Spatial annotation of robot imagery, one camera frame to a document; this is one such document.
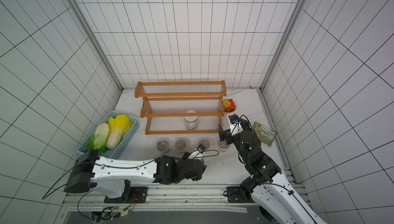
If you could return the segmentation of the yellow label seed jar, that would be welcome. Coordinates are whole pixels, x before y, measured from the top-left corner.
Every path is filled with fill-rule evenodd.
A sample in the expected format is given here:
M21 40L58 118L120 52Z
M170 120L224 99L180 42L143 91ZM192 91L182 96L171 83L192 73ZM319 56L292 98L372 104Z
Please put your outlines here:
M229 149L229 145L226 141L218 141L218 149L221 152L226 152Z

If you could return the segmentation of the red label seed jar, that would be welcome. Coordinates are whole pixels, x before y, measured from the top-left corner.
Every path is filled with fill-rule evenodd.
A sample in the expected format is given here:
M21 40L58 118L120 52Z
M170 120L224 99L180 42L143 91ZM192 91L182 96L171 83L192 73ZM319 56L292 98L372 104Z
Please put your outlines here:
M210 142L207 139L200 140L199 145L203 145L206 150L209 150L209 148L210 148Z

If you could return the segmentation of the orange-red label seed jar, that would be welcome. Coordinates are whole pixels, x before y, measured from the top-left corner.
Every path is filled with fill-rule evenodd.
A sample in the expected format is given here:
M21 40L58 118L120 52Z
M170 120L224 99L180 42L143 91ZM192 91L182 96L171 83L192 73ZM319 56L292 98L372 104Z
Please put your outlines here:
M188 142L187 142L187 140L185 140L185 139L183 139L183 138L177 140L177 141L175 142L175 146L174 146L175 150L176 150L177 152L180 152L180 153L181 153L181 152L186 152L187 147L188 147Z

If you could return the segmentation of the green label seed jar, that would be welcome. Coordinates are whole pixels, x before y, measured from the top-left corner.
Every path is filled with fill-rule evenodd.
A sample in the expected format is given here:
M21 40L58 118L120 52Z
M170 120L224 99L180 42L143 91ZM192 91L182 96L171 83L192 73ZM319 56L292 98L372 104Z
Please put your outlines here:
M167 154L169 152L170 146L167 140L162 140L157 142L157 150L161 154Z

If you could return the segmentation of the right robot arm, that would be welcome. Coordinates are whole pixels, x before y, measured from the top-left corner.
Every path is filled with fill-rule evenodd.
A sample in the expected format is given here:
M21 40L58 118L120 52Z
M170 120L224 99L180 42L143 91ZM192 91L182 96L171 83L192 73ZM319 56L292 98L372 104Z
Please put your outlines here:
M281 168L261 149L251 128L219 128L220 141L235 145L250 174L238 187L227 187L224 196L232 203L254 202L263 217L279 224L323 224L312 208L293 188Z

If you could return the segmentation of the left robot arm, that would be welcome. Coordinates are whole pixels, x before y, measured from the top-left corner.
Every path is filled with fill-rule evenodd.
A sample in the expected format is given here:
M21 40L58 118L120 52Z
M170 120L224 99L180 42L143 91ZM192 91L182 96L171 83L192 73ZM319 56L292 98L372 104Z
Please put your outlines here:
M150 161L106 158L98 150L81 155L72 168L65 185L66 193L96 191L108 199L127 200L133 181L176 184L184 179L199 181L206 169L198 151L185 153L183 158L161 155Z

